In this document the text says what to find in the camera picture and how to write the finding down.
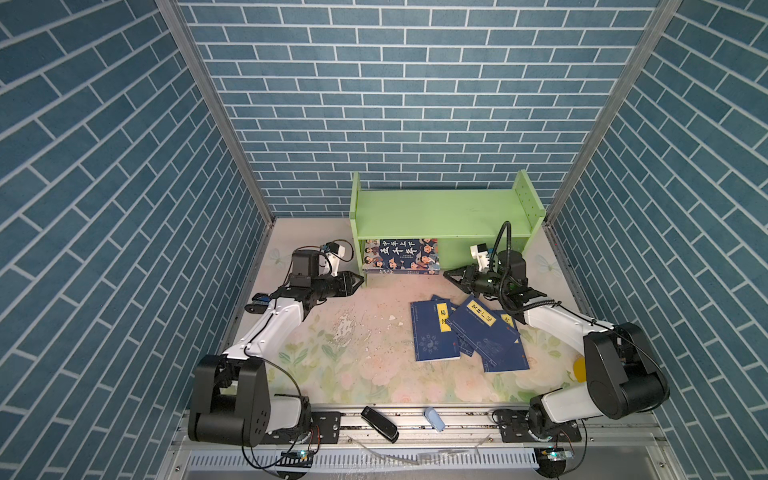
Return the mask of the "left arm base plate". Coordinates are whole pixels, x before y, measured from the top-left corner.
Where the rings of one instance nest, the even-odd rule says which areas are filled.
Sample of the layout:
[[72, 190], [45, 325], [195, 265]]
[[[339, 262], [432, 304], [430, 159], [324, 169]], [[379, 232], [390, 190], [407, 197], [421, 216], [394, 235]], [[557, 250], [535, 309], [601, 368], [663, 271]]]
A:
[[310, 416], [302, 415], [298, 424], [292, 428], [277, 429], [266, 433], [261, 445], [277, 444], [290, 445], [293, 441], [299, 444], [311, 434], [314, 443], [320, 446], [338, 443], [342, 414], [339, 411], [312, 412]]

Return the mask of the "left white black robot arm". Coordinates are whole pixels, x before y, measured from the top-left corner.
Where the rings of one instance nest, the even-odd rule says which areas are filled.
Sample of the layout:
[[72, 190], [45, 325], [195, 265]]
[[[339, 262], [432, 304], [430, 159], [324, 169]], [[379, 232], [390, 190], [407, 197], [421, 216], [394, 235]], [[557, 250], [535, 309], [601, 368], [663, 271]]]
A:
[[288, 336], [330, 298], [353, 295], [364, 278], [341, 271], [345, 242], [294, 250], [289, 271], [272, 293], [258, 293], [245, 311], [259, 320], [235, 344], [204, 356], [194, 370], [188, 420], [193, 441], [255, 447], [264, 440], [296, 441], [312, 429], [311, 404], [301, 391], [271, 393], [268, 369], [278, 370]]

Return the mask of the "illustrated cartoon cover book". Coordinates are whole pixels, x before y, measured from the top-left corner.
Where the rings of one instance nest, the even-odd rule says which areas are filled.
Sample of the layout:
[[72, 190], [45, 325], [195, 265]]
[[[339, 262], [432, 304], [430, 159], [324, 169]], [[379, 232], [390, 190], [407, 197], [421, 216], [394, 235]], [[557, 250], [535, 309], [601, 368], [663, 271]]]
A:
[[441, 271], [436, 239], [366, 240], [362, 254], [364, 271], [423, 275]]

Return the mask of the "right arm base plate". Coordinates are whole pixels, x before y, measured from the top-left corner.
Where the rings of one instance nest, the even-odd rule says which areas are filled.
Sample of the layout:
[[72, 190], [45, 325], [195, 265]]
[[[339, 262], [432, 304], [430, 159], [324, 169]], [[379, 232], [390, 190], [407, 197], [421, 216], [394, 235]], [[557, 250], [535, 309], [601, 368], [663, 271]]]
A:
[[555, 423], [538, 407], [527, 411], [496, 409], [491, 413], [491, 420], [498, 428], [503, 443], [577, 443], [582, 440], [576, 421]]

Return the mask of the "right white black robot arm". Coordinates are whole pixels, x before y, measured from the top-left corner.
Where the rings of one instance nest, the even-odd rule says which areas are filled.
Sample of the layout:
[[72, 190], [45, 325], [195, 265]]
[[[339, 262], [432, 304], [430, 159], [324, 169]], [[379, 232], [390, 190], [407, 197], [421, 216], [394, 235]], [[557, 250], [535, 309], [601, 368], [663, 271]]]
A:
[[654, 410], [669, 398], [668, 380], [638, 325], [602, 323], [532, 288], [526, 262], [516, 251], [481, 252], [474, 258], [474, 263], [443, 275], [468, 296], [448, 323], [482, 358], [499, 366], [519, 335], [485, 308], [479, 299], [486, 296], [498, 301], [512, 320], [551, 335], [584, 360], [583, 382], [531, 400], [532, 432], [599, 416], [621, 419]]

